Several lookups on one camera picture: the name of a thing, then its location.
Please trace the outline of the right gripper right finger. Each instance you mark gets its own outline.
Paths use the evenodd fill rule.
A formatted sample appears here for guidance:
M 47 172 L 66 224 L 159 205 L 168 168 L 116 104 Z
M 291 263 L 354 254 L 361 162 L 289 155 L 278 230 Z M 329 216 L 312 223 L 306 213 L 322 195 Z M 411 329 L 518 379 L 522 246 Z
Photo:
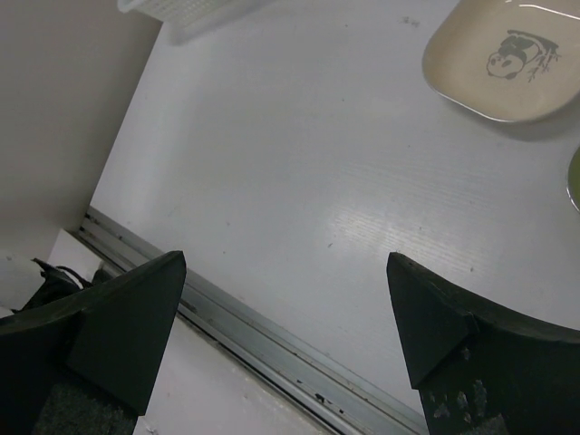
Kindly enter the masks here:
M 576 434 L 579 332 L 452 284 L 392 252 L 386 275 L 431 434 Z

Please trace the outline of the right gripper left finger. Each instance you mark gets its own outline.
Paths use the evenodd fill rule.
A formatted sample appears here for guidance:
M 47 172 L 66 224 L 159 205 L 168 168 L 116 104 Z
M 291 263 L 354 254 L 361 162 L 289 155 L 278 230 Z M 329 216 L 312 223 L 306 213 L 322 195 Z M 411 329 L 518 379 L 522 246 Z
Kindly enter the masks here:
M 97 285 L 40 264 L 1 321 L 4 434 L 131 434 L 146 413 L 186 278 L 171 251 Z

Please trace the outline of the cream panda plate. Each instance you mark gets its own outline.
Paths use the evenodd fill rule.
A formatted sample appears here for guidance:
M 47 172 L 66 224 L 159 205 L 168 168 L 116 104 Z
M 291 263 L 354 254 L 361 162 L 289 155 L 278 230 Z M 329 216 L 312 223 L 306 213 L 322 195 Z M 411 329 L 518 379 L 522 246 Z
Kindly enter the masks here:
M 461 1 L 421 66 L 433 91 L 485 119 L 541 120 L 579 94 L 579 4 Z

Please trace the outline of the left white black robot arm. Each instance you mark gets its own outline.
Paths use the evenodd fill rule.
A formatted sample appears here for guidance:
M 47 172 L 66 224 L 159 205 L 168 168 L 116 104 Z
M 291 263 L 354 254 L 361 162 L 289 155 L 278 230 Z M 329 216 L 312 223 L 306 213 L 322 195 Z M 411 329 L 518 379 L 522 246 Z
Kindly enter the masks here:
M 88 279 L 68 266 L 2 252 L 1 317 L 47 305 L 110 280 L 112 275 L 102 268 Z

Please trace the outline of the white perforated plastic bin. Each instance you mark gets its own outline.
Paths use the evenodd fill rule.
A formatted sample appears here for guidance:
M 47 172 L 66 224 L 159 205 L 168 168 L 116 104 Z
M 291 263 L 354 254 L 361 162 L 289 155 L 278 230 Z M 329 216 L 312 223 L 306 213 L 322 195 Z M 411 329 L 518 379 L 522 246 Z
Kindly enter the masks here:
M 119 0 L 121 13 L 139 13 L 162 23 L 171 45 L 186 44 L 238 19 L 242 1 Z

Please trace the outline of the green panda plate right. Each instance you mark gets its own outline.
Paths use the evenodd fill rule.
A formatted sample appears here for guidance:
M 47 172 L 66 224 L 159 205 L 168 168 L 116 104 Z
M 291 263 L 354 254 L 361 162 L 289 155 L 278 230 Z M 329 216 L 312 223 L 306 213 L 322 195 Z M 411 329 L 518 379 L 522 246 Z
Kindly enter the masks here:
M 580 148 L 570 160 L 567 171 L 566 191 L 571 203 L 577 211 L 580 210 Z

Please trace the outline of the aluminium rail frame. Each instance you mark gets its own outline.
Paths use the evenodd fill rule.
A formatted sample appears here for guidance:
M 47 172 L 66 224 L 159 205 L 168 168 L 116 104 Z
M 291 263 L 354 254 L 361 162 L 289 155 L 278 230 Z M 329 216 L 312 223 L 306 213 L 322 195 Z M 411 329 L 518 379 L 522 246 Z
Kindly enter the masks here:
M 113 217 L 89 208 L 78 234 L 123 268 L 183 251 L 181 315 L 332 432 L 426 432 L 385 262 L 349 255 L 336 229 L 182 205 Z

